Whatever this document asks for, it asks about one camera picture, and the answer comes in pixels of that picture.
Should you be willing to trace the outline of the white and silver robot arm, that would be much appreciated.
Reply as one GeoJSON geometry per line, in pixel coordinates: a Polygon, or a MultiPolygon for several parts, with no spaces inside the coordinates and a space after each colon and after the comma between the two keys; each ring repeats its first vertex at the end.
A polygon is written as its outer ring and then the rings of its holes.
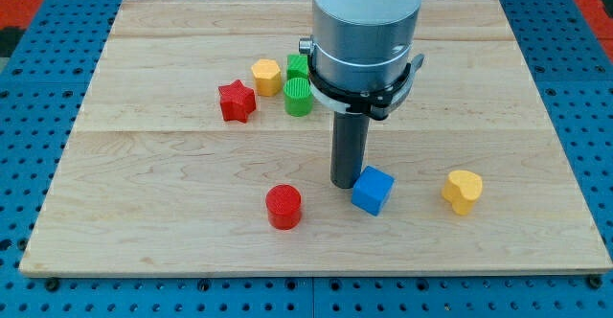
{"type": "Polygon", "coordinates": [[[371,92],[408,62],[421,0],[313,0],[311,64],[328,84],[371,92]]]}

